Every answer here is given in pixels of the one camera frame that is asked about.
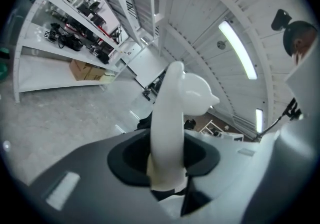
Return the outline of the small white box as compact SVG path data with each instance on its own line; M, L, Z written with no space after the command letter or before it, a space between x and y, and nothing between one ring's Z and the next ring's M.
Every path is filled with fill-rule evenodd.
M102 84L110 84L115 80L116 74L105 72L104 75L100 78Z

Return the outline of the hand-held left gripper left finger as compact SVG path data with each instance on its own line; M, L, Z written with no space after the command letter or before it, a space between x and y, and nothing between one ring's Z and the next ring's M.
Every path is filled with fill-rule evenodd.
M144 130L73 150L30 184L36 206L58 224L170 224L148 187L122 183L110 170L110 150Z

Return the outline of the long ceiling light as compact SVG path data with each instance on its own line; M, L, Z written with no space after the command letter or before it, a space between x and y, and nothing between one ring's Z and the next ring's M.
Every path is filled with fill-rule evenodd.
M232 26L227 21L223 21L218 27L236 52L248 79L257 80L257 73L249 54Z
M263 111L261 109L255 110L256 116L256 132L261 133L263 131Z

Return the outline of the white bear-shaped plastic figure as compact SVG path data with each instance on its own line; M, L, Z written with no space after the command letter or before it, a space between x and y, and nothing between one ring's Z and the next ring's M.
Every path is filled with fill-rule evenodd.
M200 76L184 73L184 64L172 62L153 107L147 174L151 189L170 191L184 184L184 115L201 116L220 100Z

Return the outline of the white storage shelving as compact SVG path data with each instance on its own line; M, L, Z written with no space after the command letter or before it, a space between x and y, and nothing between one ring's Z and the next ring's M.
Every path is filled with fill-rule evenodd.
M120 17L121 14L124 15L124 18L120 18L119 20L120 25L134 42L141 43L127 10L125 0L104 1L108 8L111 9L113 15L116 17ZM43 26L36 25L32 22L36 12L44 2L50 2L91 31L103 42L111 46L113 50L111 51L112 56L109 63L103 64L97 57L93 56L87 48L82 48L80 51L71 50L70 48L65 47L60 48L57 43L50 43L45 39L44 34L46 29ZM86 62L113 71L117 75L123 70L118 68L116 63L126 54L123 42L116 44L106 32L68 3L67 0L35 0L24 19L14 54L13 92L16 102L20 102L20 93L23 92L62 87L109 84L109 81L104 78L99 80L77 81L72 75L67 61L37 55L25 55L22 53L22 50L25 47Z

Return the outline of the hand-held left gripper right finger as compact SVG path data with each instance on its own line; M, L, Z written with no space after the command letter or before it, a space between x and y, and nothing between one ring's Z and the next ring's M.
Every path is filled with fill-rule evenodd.
M181 217L180 224L240 224L268 168L273 140L237 142L194 131L188 134L217 148L220 161L209 174L193 179L196 190L211 201Z

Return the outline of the black equipment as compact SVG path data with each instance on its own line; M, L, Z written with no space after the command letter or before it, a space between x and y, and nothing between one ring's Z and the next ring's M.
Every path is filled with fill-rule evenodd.
M81 0L76 4L76 9L85 17L89 18L96 26L102 26L106 21L98 14L101 2L97 0Z

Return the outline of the black stair railing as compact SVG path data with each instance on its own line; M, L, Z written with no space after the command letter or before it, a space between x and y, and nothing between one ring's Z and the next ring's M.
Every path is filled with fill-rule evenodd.
M136 11L135 11L135 8L134 8L133 4L130 3L129 1L126 1L126 6L127 6L127 10L129 12L129 14L132 17L134 17L135 19L137 19Z

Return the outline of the white metal shelf rack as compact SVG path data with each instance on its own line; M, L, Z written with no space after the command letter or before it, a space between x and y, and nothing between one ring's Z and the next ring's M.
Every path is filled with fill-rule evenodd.
M200 133L203 135L213 136L221 139L232 140L232 141L244 141L244 135L234 132L226 132L218 127L212 120L210 120L201 130Z

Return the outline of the cardboard box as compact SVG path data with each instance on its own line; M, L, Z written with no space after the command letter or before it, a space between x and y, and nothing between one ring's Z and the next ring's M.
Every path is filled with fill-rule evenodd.
M69 68L75 80L82 81L87 80L88 74L91 70L91 65L86 62L73 59L69 64Z
M85 80L97 80L99 81L101 77L104 75L105 69L101 67L91 67L87 75L85 76Z

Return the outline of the person's white shirt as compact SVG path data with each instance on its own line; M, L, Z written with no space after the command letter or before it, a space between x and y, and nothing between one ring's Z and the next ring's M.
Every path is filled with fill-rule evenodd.
M320 40L316 39L305 57L285 80L305 117L320 115Z

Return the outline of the small black bag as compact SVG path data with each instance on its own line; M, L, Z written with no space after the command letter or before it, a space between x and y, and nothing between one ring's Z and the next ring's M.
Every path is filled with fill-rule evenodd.
M96 57L103 63L103 64L109 64L109 56L107 53L104 52L96 52Z

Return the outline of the green crate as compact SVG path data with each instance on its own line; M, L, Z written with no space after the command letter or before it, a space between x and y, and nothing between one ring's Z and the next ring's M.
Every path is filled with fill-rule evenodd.
M3 81L8 76L8 65L5 61L10 59L10 52L7 48L0 47L0 81Z

